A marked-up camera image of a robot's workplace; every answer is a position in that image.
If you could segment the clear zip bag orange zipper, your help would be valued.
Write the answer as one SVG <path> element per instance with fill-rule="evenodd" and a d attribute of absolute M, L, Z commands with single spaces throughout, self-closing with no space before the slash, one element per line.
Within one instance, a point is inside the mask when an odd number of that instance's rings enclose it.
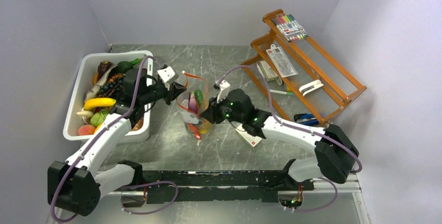
<path fill-rule="evenodd" d="M 185 71 L 181 74 L 179 82 L 184 84 L 186 91 L 180 94 L 175 102 L 179 107 L 186 131 L 196 139 L 199 145 L 212 127 L 212 124 L 201 116 L 201 113 L 208 107 L 209 84 L 205 79 L 194 74 Z"/>

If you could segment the green cucumber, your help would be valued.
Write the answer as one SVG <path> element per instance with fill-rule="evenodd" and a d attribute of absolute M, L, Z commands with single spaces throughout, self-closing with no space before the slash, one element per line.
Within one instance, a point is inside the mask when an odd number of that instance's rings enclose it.
<path fill-rule="evenodd" d="M 195 90 L 194 91 L 194 97 L 197 102 L 198 108 L 200 108 L 203 105 L 204 102 L 204 94 L 201 90 Z"/>

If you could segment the purple eggplant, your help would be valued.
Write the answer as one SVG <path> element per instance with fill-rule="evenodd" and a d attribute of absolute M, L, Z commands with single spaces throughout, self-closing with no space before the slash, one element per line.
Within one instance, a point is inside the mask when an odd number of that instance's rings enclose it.
<path fill-rule="evenodd" d="M 198 103 L 194 97 L 189 99 L 188 109 L 195 114 L 198 113 Z"/>

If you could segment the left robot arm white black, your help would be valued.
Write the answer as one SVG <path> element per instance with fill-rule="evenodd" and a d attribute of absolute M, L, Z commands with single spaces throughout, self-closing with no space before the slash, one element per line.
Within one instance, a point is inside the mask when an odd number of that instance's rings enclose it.
<path fill-rule="evenodd" d="M 106 156 L 130 132 L 145 113 L 145 105 L 164 100 L 170 104 L 186 88 L 176 82 L 172 67 L 157 71 L 152 85 L 149 75 L 131 69 L 124 77 L 124 93 L 112 100 L 111 110 L 92 137 L 65 161 L 54 161 L 47 171 L 48 203 L 53 220 L 66 223 L 78 215 L 87 216 L 99 200 L 117 189 L 136 191 L 144 185 L 142 166 L 123 160 L 105 172 L 98 172 Z"/>

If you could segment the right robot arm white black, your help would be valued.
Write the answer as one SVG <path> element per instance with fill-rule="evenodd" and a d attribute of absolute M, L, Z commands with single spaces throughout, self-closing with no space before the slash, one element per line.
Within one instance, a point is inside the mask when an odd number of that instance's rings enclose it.
<path fill-rule="evenodd" d="M 343 184 L 354 165 L 361 164 L 359 151 L 339 126 L 309 127 L 284 120 L 256 108 L 241 89 L 230 91 L 221 101 L 210 99 L 201 116 L 212 124 L 237 122 L 251 136 L 284 141 L 312 152 L 312 157 L 295 160 L 282 174 L 281 183 L 289 190 L 313 178 Z"/>

